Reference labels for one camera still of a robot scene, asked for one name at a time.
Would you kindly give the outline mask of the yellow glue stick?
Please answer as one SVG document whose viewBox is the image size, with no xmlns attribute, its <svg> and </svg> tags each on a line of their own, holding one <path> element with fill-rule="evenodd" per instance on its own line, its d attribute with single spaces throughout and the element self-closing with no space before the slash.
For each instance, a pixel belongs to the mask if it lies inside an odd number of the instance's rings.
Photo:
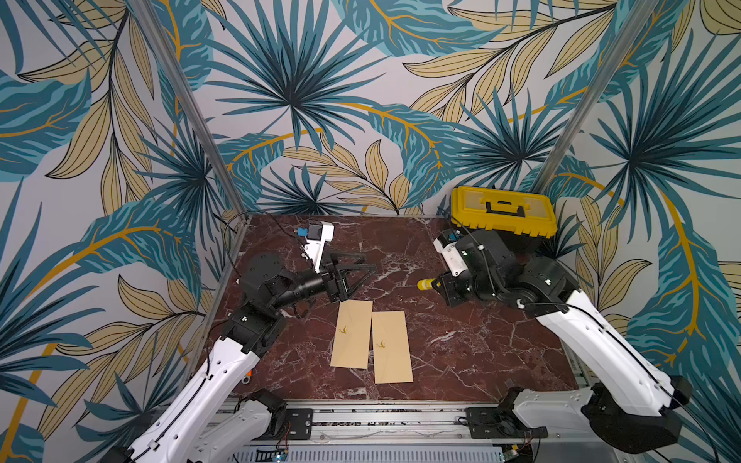
<svg viewBox="0 0 741 463">
<path fill-rule="evenodd" d="M 433 286 L 434 279 L 424 279 L 418 281 L 417 283 L 417 287 L 418 289 L 420 289 L 420 291 L 431 291 L 433 289 Z"/>
</svg>

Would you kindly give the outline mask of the manila envelope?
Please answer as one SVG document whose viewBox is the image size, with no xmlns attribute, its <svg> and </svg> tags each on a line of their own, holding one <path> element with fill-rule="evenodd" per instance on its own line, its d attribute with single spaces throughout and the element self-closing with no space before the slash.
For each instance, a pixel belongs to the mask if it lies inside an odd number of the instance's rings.
<svg viewBox="0 0 741 463">
<path fill-rule="evenodd" d="M 403 311 L 372 314 L 376 384 L 411 383 L 413 372 Z"/>
<path fill-rule="evenodd" d="M 371 328 L 371 301 L 343 301 L 339 306 L 330 366 L 366 370 Z"/>
</svg>

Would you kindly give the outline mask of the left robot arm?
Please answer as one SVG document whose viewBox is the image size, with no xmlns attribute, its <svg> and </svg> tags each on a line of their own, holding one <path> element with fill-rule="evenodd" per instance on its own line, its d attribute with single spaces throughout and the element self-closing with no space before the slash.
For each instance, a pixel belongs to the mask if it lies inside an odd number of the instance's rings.
<svg viewBox="0 0 741 463">
<path fill-rule="evenodd" d="M 281 310 L 318 295 L 351 299 L 376 273 L 360 253 L 334 253 L 318 269 L 287 270 L 276 253 L 254 256 L 241 270 L 241 305 L 206 355 L 204 364 L 163 414 L 127 447 L 113 447 L 105 462 L 223 462 L 264 435 L 277 436 L 286 404 L 260 390 L 237 412 L 209 428 L 216 412 L 247 373 L 256 368 L 287 325 Z"/>
</svg>

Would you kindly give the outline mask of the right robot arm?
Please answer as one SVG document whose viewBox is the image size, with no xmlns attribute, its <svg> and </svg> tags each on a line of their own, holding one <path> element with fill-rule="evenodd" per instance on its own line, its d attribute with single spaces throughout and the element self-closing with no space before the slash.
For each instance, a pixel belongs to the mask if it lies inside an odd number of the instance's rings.
<svg viewBox="0 0 741 463">
<path fill-rule="evenodd" d="M 693 387 L 646 358 L 600 314 L 576 280 L 550 258 L 521 264 L 495 231 L 450 229 L 434 240 L 448 266 L 420 283 L 446 304 L 499 302 L 555 334 L 596 375 L 596 384 L 565 392 L 513 387 L 495 407 L 473 407 L 465 420 L 472 438 L 547 437 L 552 429 L 588 433 L 623 453 L 637 455 L 679 440 L 677 408 Z"/>
</svg>

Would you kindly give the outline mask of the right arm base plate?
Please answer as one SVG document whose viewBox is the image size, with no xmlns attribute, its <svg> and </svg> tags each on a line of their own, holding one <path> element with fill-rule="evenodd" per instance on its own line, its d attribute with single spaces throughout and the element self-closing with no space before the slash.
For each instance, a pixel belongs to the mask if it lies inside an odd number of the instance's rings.
<svg viewBox="0 0 741 463">
<path fill-rule="evenodd" d="M 472 439 L 529 440 L 547 438 L 545 426 L 529 428 L 517 419 L 513 411 L 499 407 L 469 407 L 465 421 Z"/>
</svg>

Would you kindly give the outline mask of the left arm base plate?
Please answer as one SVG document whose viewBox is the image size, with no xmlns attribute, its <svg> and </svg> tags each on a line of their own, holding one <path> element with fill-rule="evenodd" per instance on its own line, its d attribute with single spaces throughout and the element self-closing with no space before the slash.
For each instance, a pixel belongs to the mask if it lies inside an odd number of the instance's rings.
<svg viewBox="0 0 741 463">
<path fill-rule="evenodd" d="M 312 436 L 314 410 L 312 408 L 288 408 L 279 411 L 273 417 L 264 434 L 256 441 L 277 441 L 288 438 L 289 441 L 308 441 Z"/>
</svg>

